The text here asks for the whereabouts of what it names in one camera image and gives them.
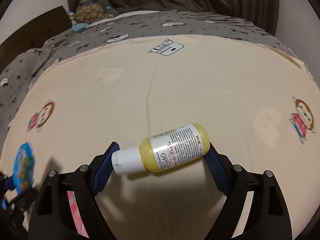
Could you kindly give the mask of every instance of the white label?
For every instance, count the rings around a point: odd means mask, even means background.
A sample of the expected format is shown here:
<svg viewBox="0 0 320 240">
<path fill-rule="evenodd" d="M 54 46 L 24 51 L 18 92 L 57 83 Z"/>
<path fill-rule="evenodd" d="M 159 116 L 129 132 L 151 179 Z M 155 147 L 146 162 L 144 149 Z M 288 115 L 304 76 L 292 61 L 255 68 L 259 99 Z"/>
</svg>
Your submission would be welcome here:
<svg viewBox="0 0 320 240">
<path fill-rule="evenodd" d="M 151 136 L 149 139 L 160 170 L 192 161 L 203 154 L 201 137 L 192 124 Z"/>
</svg>

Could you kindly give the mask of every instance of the plastic bottle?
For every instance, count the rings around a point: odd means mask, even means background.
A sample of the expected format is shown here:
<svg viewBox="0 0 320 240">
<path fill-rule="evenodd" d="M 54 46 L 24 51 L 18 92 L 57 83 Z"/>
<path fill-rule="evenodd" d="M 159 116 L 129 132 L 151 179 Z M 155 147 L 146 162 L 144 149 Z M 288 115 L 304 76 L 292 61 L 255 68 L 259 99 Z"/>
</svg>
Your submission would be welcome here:
<svg viewBox="0 0 320 240">
<path fill-rule="evenodd" d="M 199 158 L 209 148 L 206 130 L 193 123 L 145 138 L 138 147 L 114 152 L 112 166 L 118 175 L 158 172 Z"/>
</svg>

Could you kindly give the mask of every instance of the white bottle cap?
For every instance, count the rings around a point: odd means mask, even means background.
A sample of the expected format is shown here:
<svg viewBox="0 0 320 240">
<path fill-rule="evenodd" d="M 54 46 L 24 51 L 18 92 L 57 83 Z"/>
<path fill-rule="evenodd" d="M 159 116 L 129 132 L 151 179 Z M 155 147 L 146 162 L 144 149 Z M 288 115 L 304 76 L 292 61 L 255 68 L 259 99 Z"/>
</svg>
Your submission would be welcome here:
<svg viewBox="0 0 320 240">
<path fill-rule="evenodd" d="M 111 161 L 118 175 L 129 175 L 147 170 L 140 157 L 139 147 L 116 151 L 112 154 Z"/>
</svg>

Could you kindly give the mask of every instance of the silver bolt head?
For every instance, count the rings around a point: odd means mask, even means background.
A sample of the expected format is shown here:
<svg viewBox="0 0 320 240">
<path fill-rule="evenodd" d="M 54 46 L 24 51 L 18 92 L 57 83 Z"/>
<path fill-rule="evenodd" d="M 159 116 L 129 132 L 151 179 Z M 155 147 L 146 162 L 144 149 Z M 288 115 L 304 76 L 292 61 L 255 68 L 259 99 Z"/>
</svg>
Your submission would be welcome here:
<svg viewBox="0 0 320 240">
<path fill-rule="evenodd" d="M 56 175 L 56 171 L 55 170 L 49 171 L 48 175 L 49 177 L 53 177 L 54 175 Z"/>
<path fill-rule="evenodd" d="M 266 175 L 267 175 L 268 177 L 272 177 L 272 176 L 273 176 L 273 173 L 272 173 L 272 171 L 266 171 Z"/>
<path fill-rule="evenodd" d="M 88 165 L 82 165 L 80 166 L 80 171 L 86 171 L 88 168 Z"/>
<path fill-rule="evenodd" d="M 240 165 L 235 165 L 235 166 L 233 166 L 233 169 L 235 170 L 235 171 L 242 171 L 242 166 L 240 166 Z"/>
</svg>

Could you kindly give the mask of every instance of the white wall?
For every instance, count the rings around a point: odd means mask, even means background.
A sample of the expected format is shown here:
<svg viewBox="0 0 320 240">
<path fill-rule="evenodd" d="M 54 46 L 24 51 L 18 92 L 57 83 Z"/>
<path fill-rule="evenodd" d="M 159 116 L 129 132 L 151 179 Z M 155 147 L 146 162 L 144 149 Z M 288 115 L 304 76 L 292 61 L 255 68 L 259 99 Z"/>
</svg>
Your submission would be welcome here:
<svg viewBox="0 0 320 240">
<path fill-rule="evenodd" d="M 0 20 L 0 44 L 27 22 L 60 5 L 69 11 L 68 0 L 13 0 Z"/>
<path fill-rule="evenodd" d="M 320 85 L 320 20 L 308 0 L 279 0 L 276 37 L 306 62 Z"/>
</svg>

